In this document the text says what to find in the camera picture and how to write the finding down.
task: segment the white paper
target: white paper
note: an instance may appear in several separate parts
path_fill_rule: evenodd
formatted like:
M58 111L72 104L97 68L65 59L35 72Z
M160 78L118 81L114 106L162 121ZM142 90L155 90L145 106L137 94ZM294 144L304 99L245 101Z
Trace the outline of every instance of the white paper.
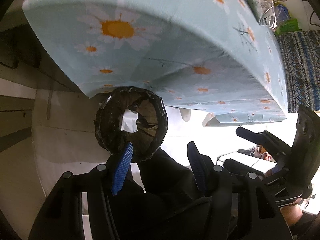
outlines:
M137 112L132 112L129 109L126 109L124 111L124 114L120 117L120 125L119 129L121 131L126 131L126 132L137 132L138 127L136 120L138 119L138 113Z

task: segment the silver screw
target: silver screw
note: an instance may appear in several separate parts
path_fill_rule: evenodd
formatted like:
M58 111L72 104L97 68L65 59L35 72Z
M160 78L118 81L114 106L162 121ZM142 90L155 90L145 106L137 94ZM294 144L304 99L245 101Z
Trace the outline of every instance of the silver screw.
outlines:
M215 171L217 171L217 172L222 171L222 167L221 167L220 165L215 165L215 166L213 166L213 169L214 169Z
M253 172L250 172L249 173L249 178L250 179L256 179L257 178L257 174L253 173Z
M106 166L104 165L104 164L99 164L98 166L97 166L97 170L98 171L104 171L106 169Z
M65 179L68 179L71 177L71 172L70 171L66 171L65 173L63 173L62 175Z

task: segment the table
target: table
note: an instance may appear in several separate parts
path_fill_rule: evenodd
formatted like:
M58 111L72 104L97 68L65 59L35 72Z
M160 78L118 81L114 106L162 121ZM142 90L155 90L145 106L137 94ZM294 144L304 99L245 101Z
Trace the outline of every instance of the table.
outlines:
M23 11L88 97L136 86L219 122L285 119L277 41L245 0L25 0Z

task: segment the person's hand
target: person's hand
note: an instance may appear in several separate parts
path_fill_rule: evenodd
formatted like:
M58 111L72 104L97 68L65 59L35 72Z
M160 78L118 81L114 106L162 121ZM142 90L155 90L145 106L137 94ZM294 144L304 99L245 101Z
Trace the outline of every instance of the person's hand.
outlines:
M273 170L274 169L268 170L264 174L264 177L268 177L272 175L274 173ZM298 198L294 203L280 208L280 212L283 215L289 227L295 225L303 215L302 210L298 204L300 201L301 201L301 198Z

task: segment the black pants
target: black pants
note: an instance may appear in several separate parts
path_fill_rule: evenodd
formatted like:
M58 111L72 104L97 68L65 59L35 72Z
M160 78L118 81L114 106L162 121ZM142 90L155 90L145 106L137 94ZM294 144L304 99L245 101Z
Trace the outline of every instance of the black pants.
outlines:
M193 225L201 223L199 230L203 230L202 224L206 218L210 199L204 198L198 190L190 169L177 163L162 149L157 150L151 159L139 162L138 167L146 192L144 193L133 180L129 171L122 190L110 198L113 218L121 240L171 239L169 236L159 236L159 233L155 232L159 230L163 234L164 230L169 232L168 226L173 226L172 223L175 223L173 230L179 230L179 227L188 224L185 219L189 218ZM206 207L202 207L203 215L194 223L192 221L195 220L194 214L188 214L188 218L185 218L185 212L199 213L199 208L193 208L199 206L199 203L205 203Z

